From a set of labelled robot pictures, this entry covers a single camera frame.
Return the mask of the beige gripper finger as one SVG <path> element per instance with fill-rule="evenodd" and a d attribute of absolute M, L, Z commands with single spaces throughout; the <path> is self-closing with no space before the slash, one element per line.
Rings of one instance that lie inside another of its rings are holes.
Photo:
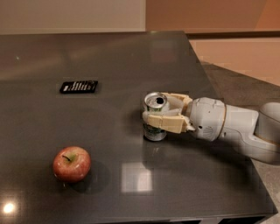
<path fill-rule="evenodd" d="M 164 93 L 167 103 L 162 109 L 164 115 L 184 115 L 188 108 L 188 104 L 193 99 L 187 94 Z"/>
<path fill-rule="evenodd" d="M 176 134 L 195 131 L 190 119 L 183 115 L 160 115 L 159 113 L 152 114 L 145 111 L 143 112 L 143 121 L 151 127 Z"/>

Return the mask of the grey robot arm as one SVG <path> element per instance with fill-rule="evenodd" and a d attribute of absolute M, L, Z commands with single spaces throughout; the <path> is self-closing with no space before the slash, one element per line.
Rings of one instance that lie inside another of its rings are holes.
<path fill-rule="evenodd" d="M 161 140 L 167 132 L 189 132 L 197 139 L 224 141 L 242 155 L 280 165 L 280 104 L 268 102 L 259 110 L 186 94 L 153 92 L 143 99 L 145 135 Z"/>

